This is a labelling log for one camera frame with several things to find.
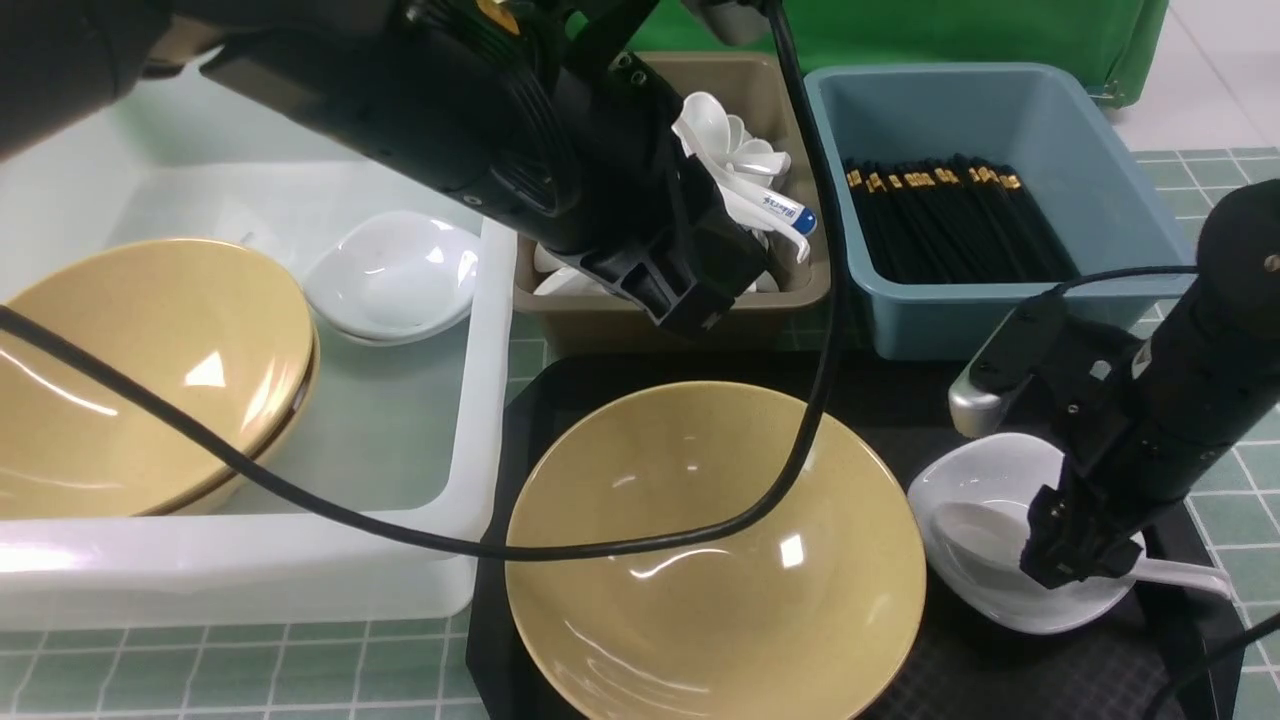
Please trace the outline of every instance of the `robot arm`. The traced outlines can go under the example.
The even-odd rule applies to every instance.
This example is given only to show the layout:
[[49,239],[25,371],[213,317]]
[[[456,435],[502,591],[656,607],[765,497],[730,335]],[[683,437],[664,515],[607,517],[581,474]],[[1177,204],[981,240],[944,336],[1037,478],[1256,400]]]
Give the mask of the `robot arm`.
[[1057,489],[1028,514],[1024,573],[1048,588],[1128,573],[1129,538],[1280,400],[1280,181],[1226,196],[1204,223],[1199,277],[1149,340],[1071,318],[1061,293],[1021,302],[951,388],[952,420],[998,427],[1029,382],[1055,400]]
[[[584,1],[600,8],[570,40],[572,8],[534,1],[0,0],[0,159],[218,49],[206,78],[499,220],[696,337],[765,254],[681,151],[681,99],[625,49],[657,0]],[[767,28],[735,1],[687,1],[726,37]]]

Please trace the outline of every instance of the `chopsticks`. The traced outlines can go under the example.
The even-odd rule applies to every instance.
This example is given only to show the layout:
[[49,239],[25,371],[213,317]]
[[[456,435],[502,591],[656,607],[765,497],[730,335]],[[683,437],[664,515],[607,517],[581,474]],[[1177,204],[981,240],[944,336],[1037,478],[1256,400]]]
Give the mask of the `chopsticks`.
[[904,284],[1061,282],[1074,263],[1009,165],[845,161],[876,272]]

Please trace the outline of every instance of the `white plastic bin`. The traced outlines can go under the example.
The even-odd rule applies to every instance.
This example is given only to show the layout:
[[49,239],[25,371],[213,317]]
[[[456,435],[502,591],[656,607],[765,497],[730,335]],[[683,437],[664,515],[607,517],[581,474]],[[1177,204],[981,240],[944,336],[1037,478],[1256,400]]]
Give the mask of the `white plastic bin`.
[[[0,297],[152,237],[243,242],[301,277],[394,209],[481,234],[471,319],[404,348],[321,331],[316,395],[270,466],[381,519],[477,539],[502,442],[509,229],[481,228],[471,210],[188,72],[0,165]],[[301,514],[256,487],[207,516],[0,523],[3,629],[448,616],[474,579],[468,559]]]

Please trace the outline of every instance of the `black mesh mat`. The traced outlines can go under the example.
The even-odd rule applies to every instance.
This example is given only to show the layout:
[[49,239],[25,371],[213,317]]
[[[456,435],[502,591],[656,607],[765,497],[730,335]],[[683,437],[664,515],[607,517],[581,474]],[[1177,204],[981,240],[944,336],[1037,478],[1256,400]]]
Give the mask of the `black mesh mat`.
[[[485,539],[506,536],[520,487],[547,447],[589,411],[644,387],[685,379],[727,379],[805,397],[809,354],[611,356],[548,368],[507,411],[494,523]],[[890,364],[863,356],[844,363],[828,413],[854,428],[909,483],[964,442],[951,429],[946,388],[951,364]],[[1044,436],[1036,421],[1043,398],[1028,396],[1002,429]],[[1148,533],[1153,555],[1208,562],[1185,511]],[[1135,720],[1169,676],[1204,643],[1240,628],[1230,605],[1174,588],[1142,587],[1098,621],[1030,637],[972,610],[929,573],[924,619],[901,673],[863,717],[873,720]],[[1192,687],[1162,719],[1230,720],[1242,659],[1224,662]],[[515,632],[500,562],[481,561],[467,665],[494,719],[579,719],[543,680]]]

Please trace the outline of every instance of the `tan ceramic bowl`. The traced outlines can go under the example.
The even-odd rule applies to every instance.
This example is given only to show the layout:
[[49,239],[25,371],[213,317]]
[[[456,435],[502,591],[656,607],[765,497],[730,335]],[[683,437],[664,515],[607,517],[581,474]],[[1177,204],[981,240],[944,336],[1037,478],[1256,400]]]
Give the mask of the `tan ceramic bowl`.
[[[297,427],[298,418],[302,416],[311,402],[311,396],[315,395],[312,391],[315,391],[320,372],[320,336],[312,334],[312,342],[311,364],[307,366],[302,387],[298,388],[298,393],[294,396],[288,414],[279,427],[276,427],[275,432],[264,441],[262,448],[256,454],[250,454],[250,457],[259,465],[265,465],[280,446],[284,445],[284,441],[293,433],[293,428]],[[243,475],[224,466],[223,473],[216,480],[196,488],[196,492],[191,496],[180,497],[170,505],[155,510],[151,515],[209,515],[223,505],[227,505],[227,501],[236,495],[236,491],[244,487],[246,483],[248,480]]]
[[[507,541],[634,538],[724,520],[773,482],[804,405],[696,382],[618,400],[534,469]],[[897,673],[924,607],[902,489],[826,416],[795,488],[749,530],[645,555],[507,564],[516,626],[580,712],[845,720]]]
[[[314,325],[289,273],[202,240],[128,245],[8,302],[256,452],[292,411]],[[0,519],[155,514],[224,480],[168,425],[0,334]]]

